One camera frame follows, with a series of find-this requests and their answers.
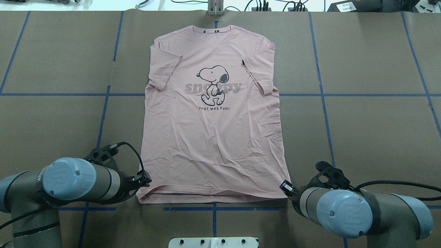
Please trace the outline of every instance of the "wire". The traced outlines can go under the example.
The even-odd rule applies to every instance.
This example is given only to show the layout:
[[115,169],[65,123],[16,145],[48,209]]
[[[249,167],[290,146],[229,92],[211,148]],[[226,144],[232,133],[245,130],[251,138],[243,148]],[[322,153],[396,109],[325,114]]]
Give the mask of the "wire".
[[149,1],[149,0],[145,0],[145,1],[142,2],[142,3],[140,3],[140,4],[138,4],[138,5],[135,5],[135,8],[136,8],[136,9],[139,9],[139,8],[141,7],[141,5],[146,4],[148,1]]
[[289,2],[287,2],[287,3],[285,4],[285,7],[283,7],[283,10],[282,10],[282,12],[284,12],[284,11],[285,11],[285,9],[286,9],[286,6],[288,6],[288,4],[290,4],[290,3],[293,3],[293,4],[294,4],[294,8],[295,8],[295,2],[294,2],[294,1],[289,1]]
[[203,2],[203,1],[183,1],[183,2],[176,2],[174,0],[172,0],[173,3],[177,3],[177,4],[184,4],[184,3],[191,3],[191,2],[197,2],[197,3],[205,3],[207,4],[208,2]]
[[228,6],[228,7],[226,7],[225,9],[228,9],[228,8],[235,8],[235,9],[237,9],[238,11],[240,11],[238,8],[236,8],[236,7],[234,7],[234,6]]
[[243,11],[247,11],[248,5],[250,5],[250,3],[251,3],[252,1],[253,1],[253,0],[250,0],[250,1],[248,2],[247,6],[245,7],[245,10],[243,10]]
[[10,221],[4,223],[3,225],[0,225],[0,230],[2,230],[2,229],[5,228],[6,226],[8,226],[8,225],[10,225],[10,224],[12,224],[12,223],[14,223],[14,222],[16,222],[16,221],[19,221],[19,220],[21,220],[21,219],[23,219],[23,218],[26,218],[26,217],[28,217],[28,216],[31,216],[31,215],[33,215],[33,214],[38,214],[38,213],[40,213],[40,212],[43,212],[43,211],[46,211],[46,210],[49,210],[49,209],[52,209],[52,208],[51,208],[51,207],[44,207],[44,208],[40,208],[40,209],[34,210],[34,211],[32,211],[32,212],[29,212],[29,213],[27,213],[27,214],[20,215],[20,216],[18,216],[17,218],[14,218],[14,219],[12,219],[12,220],[10,220]]
[[[352,191],[360,192],[360,189],[374,184],[397,184],[397,185],[409,185],[409,186],[415,186],[420,188],[427,188],[431,190],[435,190],[441,193],[441,188],[430,186],[426,184],[419,184],[419,183],[412,183],[412,182],[405,182],[405,181],[390,181],[390,180],[378,180],[378,181],[371,181],[367,183],[360,184],[359,186],[355,187]],[[438,197],[415,197],[416,199],[420,201],[438,201],[441,200],[441,196]]]
[[[117,143],[117,147],[120,147],[120,146],[122,146],[122,145],[128,145],[135,153],[136,153],[136,156],[138,157],[138,159],[139,159],[139,164],[141,165],[141,172],[144,174],[144,165],[142,164],[142,159],[141,159],[141,156],[139,155],[139,153],[138,153],[138,151],[130,144],[130,143],[128,143],[128,142],[125,142],[125,141],[123,141],[123,142],[118,142]],[[138,190],[141,188],[141,186],[143,185],[143,183],[145,182],[147,180],[147,178],[145,178],[145,177],[142,177],[141,178],[141,182],[140,182],[140,184],[139,184],[139,187],[137,188],[137,189],[135,189],[135,191],[131,194],[131,195],[129,195],[129,196],[127,196],[127,197],[125,197],[125,198],[123,198],[123,199],[121,199],[121,200],[119,200],[119,201],[117,201],[117,202],[112,202],[112,204],[115,204],[115,203],[121,203],[121,202],[123,202],[123,201],[126,201],[126,200],[128,200],[128,199],[130,199],[130,198],[132,198],[135,194],[136,194],[136,192],[138,192]]]

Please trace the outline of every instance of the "robotic arm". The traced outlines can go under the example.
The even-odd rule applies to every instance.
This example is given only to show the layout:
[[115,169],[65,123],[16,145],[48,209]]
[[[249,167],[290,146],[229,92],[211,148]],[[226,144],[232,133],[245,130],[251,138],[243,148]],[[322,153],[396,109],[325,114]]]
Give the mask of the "robotic arm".
[[[130,146],[140,160],[136,176],[119,171],[113,159],[121,145]],[[0,248],[60,248],[58,207],[77,201],[120,203],[150,182],[139,154],[126,142],[94,149],[84,159],[60,158],[42,170],[7,177],[0,181],[0,210],[12,214],[13,241]]]
[[[417,240],[430,235],[432,215],[420,200],[353,188],[343,172],[327,162],[317,163],[316,169],[320,173],[308,185],[296,188],[285,180],[280,188],[298,214],[332,234],[346,238],[367,235],[368,248],[415,248]],[[329,181],[321,182],[320,176]]]

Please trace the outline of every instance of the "pink t-shirt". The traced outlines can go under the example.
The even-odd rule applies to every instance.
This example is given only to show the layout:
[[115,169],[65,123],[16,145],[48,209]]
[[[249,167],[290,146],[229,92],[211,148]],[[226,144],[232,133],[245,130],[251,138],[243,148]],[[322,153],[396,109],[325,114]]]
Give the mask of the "pink t-shirt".
[[285,198],[274,43],[238,26],[188,26],[150,47],[140,203]]

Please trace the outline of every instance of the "cartoon dog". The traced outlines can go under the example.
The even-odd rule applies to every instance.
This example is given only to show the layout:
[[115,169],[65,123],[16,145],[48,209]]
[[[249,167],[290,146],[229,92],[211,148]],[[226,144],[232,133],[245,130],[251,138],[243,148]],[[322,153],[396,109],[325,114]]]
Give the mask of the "cartoon dog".
[[226,83],[229,80],[228,72],[225,67],[216,65],[211,68],[203,68],[196,75],[197,77],[210,82],[211,85],[207,88],[207,95],[201,96],[202,101],[209,105],[221,105],[225,100],[225,93],[217,86],[218,83]]

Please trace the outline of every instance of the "sticker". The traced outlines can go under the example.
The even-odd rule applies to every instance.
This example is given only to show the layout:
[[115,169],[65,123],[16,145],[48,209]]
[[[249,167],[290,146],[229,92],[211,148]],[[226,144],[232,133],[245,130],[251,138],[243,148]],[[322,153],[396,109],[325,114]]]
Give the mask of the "sticker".
[[344,3],[344,4],[337,4],[337,8],[340,12],[349,12],[357,10],[355,5],[352,2]]

